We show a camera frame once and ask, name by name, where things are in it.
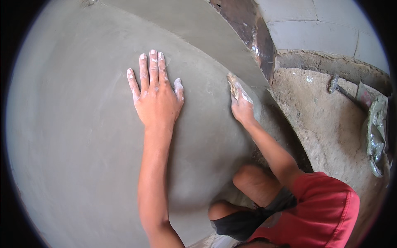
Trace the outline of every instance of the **forearm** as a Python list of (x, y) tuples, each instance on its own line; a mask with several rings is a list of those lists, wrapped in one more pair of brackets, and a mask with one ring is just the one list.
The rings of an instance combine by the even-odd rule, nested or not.
[(169, 223), (167, 160), (172, 130), (145, 130), (141, 171), (138, 181), (138, 209), (142, 226), (150, 234)]
[(259, 122), (253, 120), (243, 125), (279, 182), (291, 188), (296, 177), (303, 174), (294, 158), (261, 127)]

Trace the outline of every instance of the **person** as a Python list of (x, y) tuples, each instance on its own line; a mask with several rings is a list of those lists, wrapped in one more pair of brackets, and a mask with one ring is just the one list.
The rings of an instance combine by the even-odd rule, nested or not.
[[(127, 70), (138, 116), (145, 126), (138, 209), (151, 247), (184, 247), (168, 217), (167, 160), (173, 127), (184, 103), (180, 79), (174, 90), (168, 80), (164, 55), (156, 50), (139, 57), (139, 89), (134, 72)], [(357, 220), (359, 198), (347, 184), (323, 172), (302, 172), (255, 120), (253, 105), (231, 96), (234, 117), (251, 135), (277, 179), (256, 165), (243, 165), (233, 177), (256, 209), (221, 200), (208, 217), (220, 235), (241, 241), (239, 247), (344, 247)]]

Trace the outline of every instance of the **hammer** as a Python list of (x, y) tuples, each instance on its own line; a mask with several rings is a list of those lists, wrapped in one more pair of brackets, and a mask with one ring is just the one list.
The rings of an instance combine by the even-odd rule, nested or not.
[(350, 99), (354, 104), (356, 104), (362, 111), (364, 111), (366, 113), (367, 110), (364, 108), (364, 106), (355, 97), (350, 95), (349, 92), (347, 92), (344, 88), (342, 88), (338, 84), (338, 79), (339, 79), (339, 75), (338, 74), (334, 74), (333, 78), (332, 78), (332, 80), (330, 82), (330, 86), (328, 87), (328, 92), (330, 94), (332, 94), (335, 90), (339, 91), (340, 93), (345, 95), (348, 99)]

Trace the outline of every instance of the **knee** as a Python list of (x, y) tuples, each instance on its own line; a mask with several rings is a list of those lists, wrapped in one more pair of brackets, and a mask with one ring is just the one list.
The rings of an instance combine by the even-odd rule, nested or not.
[(208, 209), (208, 218), (211, 221), (221, 219), (228, 215), (228, 202), (225, 200), (220, 200), (213, 203)]
[(245, 164), (239, 168), (239, 170), (233, 176), (233, 184), (237, 188), (244, 185), (249, 181), (249, 178), (254, 174), (258, 173), (258, 167), (256, 165)]

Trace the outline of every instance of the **left hand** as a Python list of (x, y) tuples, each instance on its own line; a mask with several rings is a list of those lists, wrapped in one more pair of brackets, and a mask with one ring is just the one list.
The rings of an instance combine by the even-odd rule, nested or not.
[(172, 90), (168, 81), (164, 54), (152, 49), (149, 59), (148, 74), (147, 56), (146, 54), (139, 56), (141, 90), (139, 90), (133, 70), (131, 68), (127, 70), (134, 105), (145, 129), (172, 130), (184, 103), (181, 79), (175, 80), (174, 90)]

